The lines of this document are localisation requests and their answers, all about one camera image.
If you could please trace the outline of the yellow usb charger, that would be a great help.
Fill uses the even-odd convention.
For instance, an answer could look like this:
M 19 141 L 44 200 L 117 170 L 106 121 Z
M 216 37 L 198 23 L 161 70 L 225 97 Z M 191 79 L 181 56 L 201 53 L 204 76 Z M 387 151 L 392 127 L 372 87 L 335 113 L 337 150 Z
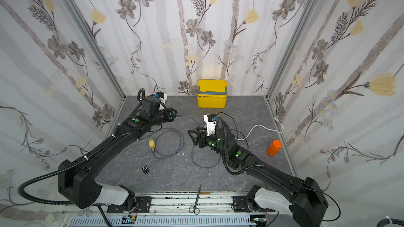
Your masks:
M 155 151 L 156 143 L 155 143 L 154 139 L 149 140 L 149 146 L 150 146 L 152 151 Z

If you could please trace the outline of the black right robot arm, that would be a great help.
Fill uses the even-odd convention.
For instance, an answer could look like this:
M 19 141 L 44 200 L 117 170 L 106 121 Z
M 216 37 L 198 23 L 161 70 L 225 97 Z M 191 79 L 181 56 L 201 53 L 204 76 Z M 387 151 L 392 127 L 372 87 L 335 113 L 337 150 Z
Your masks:
M 263 162 L 237 143 L 228 126 L 216 129 L 211 135 L 206 128 L 189 130 L 188 135 L 194 145 L 209 147 L 221 155 L 230 174 L 246 173 L 276 190 L 273 193 L 254 186 L 246 197 L 254 210 L 270 209 L 288 214 L 301 227 L 319 227 L 323 222 L 329 203 L 314 179 L 301 179 Z

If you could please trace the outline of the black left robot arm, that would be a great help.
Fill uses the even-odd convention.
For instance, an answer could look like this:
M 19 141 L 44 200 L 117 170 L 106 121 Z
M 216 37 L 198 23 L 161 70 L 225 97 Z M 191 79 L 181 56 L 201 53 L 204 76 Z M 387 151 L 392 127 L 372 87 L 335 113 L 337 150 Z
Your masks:
M 75 161 L 65 160 L 59 169 L 58 191 L 80 209 L 89 206 L 114 205 L 121 211 L 136 208 L 135 193 L 124 186 L 96 182 L 103 168 L 127 146 L 141 139 L 153 126 L 173 122 L 177 111 L 167 108 L 167 95 L 162 92 L 141 98 L 141 102 L 105 141 Z

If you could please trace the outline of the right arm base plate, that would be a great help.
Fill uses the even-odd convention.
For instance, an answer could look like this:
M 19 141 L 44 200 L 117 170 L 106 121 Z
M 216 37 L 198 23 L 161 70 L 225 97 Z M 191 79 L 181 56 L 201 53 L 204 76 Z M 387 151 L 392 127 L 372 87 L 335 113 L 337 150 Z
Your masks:
M 262 212 L 263 209 L 258 205 L 255 205 L 251 200 L 247 199 L 246 196 L 233 196 L 231 209 L 236 213 L 252 213 L 252 212 Z

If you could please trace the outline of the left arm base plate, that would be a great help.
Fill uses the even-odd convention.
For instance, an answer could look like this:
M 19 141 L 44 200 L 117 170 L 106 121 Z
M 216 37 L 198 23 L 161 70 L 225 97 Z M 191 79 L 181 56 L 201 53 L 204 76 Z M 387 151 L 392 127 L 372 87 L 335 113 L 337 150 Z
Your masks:
M 152 197 L 135 197 L 129 198 L 121 206 L 109 205 L 107 213 L 148 213 L 151 206 Z

